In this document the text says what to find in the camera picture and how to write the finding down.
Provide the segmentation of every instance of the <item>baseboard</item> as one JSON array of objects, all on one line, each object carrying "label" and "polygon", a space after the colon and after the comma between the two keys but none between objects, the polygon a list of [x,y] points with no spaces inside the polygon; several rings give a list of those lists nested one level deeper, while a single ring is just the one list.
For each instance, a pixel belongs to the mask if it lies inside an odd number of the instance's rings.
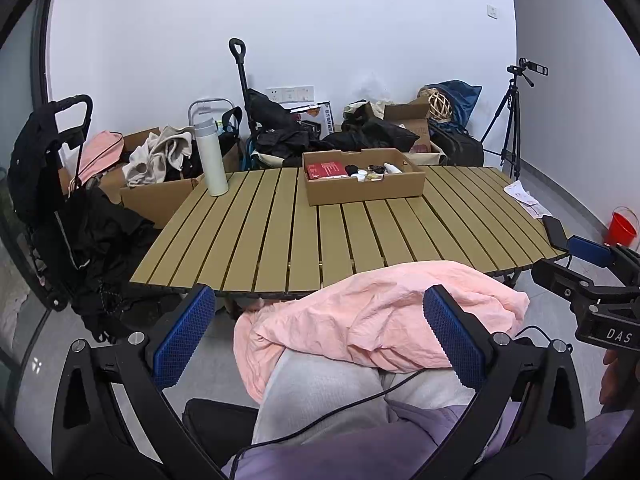
[{"label": "baseboard", "polygon": [[[508,152],[508,159],[511,158],[511,153]],[[573,207],[580,215],[599,233],[605,233],[607,231],[606,225],[604,225],[596,215],[594,215],[591,211],[589,211],[583,204],[580,202],[575,196],[569,193],[564,187],[560,186],[555,180],[548,177],[546,174],[542,173],[538,168],[529,164],[523,158],[520,159],[521,167],[526,170],[528,173],[531,173],[535,176],[540,182],[548,186],[553,192],[558,194],[565,202],[567,202],[571,207]],[[503,166],[503,171],[506,174],[508,173],[508,164]]]}]

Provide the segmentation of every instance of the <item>gray pants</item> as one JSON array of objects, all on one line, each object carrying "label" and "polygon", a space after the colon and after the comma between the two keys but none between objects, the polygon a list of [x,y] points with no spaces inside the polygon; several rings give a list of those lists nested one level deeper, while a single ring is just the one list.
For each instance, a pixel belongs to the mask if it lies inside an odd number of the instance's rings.
[{"label": "gray pants", "polygon": [[[378,394],[411,374],[393,374],[326,357],[285,350],[262,399],[253,443],[298,431],[316,418],[351,402]],[[433,409],[467,405],[475,392],[450,368],[427,370],[397,390],[329,417],[283,445],[291,446],[397,420],[386,400]]]}]

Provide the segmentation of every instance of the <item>electrical outlet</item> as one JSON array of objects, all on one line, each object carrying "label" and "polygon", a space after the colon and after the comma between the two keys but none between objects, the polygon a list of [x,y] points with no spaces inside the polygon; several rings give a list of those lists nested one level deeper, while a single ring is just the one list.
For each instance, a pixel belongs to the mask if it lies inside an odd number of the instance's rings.
[{"label": "electrical outlet", "polygon": [[298,102],[312,103],[314,99],[314,88],[312,86],[298,86]]},{"label": "electrical outlet", "polygon": [[267,97],[274,103],[282,102],[282,88],[267,88]]},{"label": "electrical outlet", "polygon": [[486,6],[486,15],[490,16],[494,20],[497,20],[498,19],[498,9],[496,9],[495,7],[492,7],[491,5],[487,5]]},{"label": "electrical outlet", "polygon": [[298,100],[298,90],[295,87],[281,88],[280,95],[283,103],[295,103]]}]

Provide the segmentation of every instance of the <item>white wall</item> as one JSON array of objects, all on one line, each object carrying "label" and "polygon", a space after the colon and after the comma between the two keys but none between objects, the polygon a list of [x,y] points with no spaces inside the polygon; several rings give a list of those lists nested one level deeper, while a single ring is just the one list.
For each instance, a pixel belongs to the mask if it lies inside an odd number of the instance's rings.
[{"label": "white wall", "polygon": [[[251,86],[314,85],[337,117],[370,87],[402,103],[427,83],[482,85],[476,136],[516,53],[513,0],[54,0],[52,97],[90,94],[98,130],[184,124],[197,98],[241,103],[233,36],[247,44]],[[505,124],[489,148],[501,146]]]},{"label": "white wall", "polygon": [[515,0],[518,54],[549,67],[521,86],[522,158],[604,224],[640,214],[640,56],[603,0]]}]

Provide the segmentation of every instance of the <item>bucket handle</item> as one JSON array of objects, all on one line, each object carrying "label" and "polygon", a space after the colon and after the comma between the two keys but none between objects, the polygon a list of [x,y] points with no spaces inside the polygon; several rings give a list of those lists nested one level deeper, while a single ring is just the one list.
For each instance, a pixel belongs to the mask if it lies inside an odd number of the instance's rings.
[{"label": "bucket handle", "polygon": [[640,249],[640,220],[638,220],[638,216],[636,215],[636,213],[633,212],[633,210],[629,209],[624,205],[620,205],[613,210],[614,213],[619,213],[621,211],[628,211],[629,213],[631,213],[631,216],[633,216],[633,218],[636,219],[636,225],[634,227],[636,228],[636,236],[639,238],[638,244],[636,245],[636,253],[637,253],[638,249]]}]

